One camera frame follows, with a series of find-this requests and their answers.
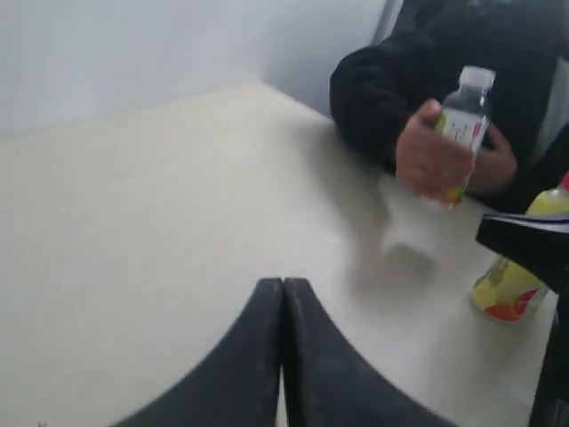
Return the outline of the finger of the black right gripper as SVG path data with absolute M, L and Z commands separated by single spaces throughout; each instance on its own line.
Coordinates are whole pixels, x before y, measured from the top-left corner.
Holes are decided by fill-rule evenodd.
M 567 213 L 486 213 L 476 241 L 534 274 L 552 292 L 568 293 Z

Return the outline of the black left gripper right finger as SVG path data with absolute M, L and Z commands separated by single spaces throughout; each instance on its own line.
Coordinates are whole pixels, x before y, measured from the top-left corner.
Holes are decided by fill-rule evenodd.
M 290 426 L 450 426 L 380 375 L 332 322 L 311 284 L 287 278 L 281 363 Z

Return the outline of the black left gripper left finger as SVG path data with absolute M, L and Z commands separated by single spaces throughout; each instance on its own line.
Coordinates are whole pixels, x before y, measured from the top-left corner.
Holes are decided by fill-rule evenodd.
M 209 354 L 119 426 L 274 426 L 283 280 L 263 278 Z

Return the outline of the black sleeved forearm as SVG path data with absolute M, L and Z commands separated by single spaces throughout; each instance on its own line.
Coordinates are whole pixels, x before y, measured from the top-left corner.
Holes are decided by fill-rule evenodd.
M 465 66 L 496 73 L 490 125 L 517 160 L 506 189 L 471 196 L 501 212 L 524 212 L 568 169 L 565 1 L 467 1 L 351 53 L 330 79 L 333 120 L 352 150 L 396 176 L 395 148 L 407 121 L 429 99 L 442 105 Z

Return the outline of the person's open hand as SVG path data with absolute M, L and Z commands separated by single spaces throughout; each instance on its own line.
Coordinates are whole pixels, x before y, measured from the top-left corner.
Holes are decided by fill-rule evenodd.
M 429 99 L 409 118 L 397 138 L 396 178 L 415 195 L 441 202 L 447 190 L 461 185 L 476 197 L 506 189 L 516 175 L 517 160 L 501 131 L 490 125 L 486 136 L 491 147 L 474 155 L 434 130 L 441 113 L 439 102 Z

